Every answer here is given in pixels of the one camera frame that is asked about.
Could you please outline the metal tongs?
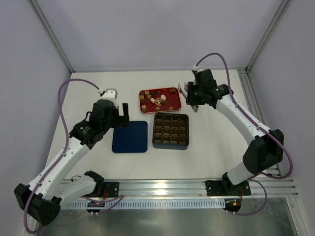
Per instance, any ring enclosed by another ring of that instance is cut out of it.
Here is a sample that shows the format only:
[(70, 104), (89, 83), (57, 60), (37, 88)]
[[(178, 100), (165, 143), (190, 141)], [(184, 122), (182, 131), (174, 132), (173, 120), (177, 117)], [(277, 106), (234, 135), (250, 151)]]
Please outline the metal tongs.
[[(184, 83), (184, 88), (182, 88), (181, 85), (178, 84), (178, 91), (185, 99), (187, 99), (187, 96), (188, 96), (188, 85), (187, 85), (187, 83)], [(193, 111), (195, 113), (197, 113), (199, 106), (198, 105), (190, 105), (190, 106), (193, 109)]]

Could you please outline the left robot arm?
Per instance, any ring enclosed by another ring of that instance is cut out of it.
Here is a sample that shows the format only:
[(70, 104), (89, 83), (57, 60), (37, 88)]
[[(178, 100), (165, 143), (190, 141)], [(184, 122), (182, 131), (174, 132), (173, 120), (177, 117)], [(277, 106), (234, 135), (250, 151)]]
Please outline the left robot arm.
[(75, 124), (66, 135), (65, 146), (51, 163), (29, 184), (18, 184), (14, 194), (24, 217), (31, 216), (42, 226), (52, 223), (62, 207), (86, 195), (101, 194), (104, 178), (87, 171), (78, 180), (61, 186), (63, 179), (111, 128), (128, 127), (128, 104), (123, 103), (123, 115), (108, 99), (100, 99), (87, 112), (86, 118)]

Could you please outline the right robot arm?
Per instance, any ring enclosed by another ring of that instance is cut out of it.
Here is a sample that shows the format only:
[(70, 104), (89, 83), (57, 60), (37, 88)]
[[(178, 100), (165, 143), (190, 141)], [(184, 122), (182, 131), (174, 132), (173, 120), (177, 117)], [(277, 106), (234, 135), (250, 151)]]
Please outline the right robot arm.
[(223, 114), (248, 144), (242, 161), (224, 173), (221, 180), (209, 180), (209, 195), (248, 194), (248, 180), (280, 163), (284, 134), (255, 118), (234, 96), (229, 84), (218, 85), (210, 69), (194, 69), (194, 81), (185, 85), (186, 103), (194, 108), (209, 105)]

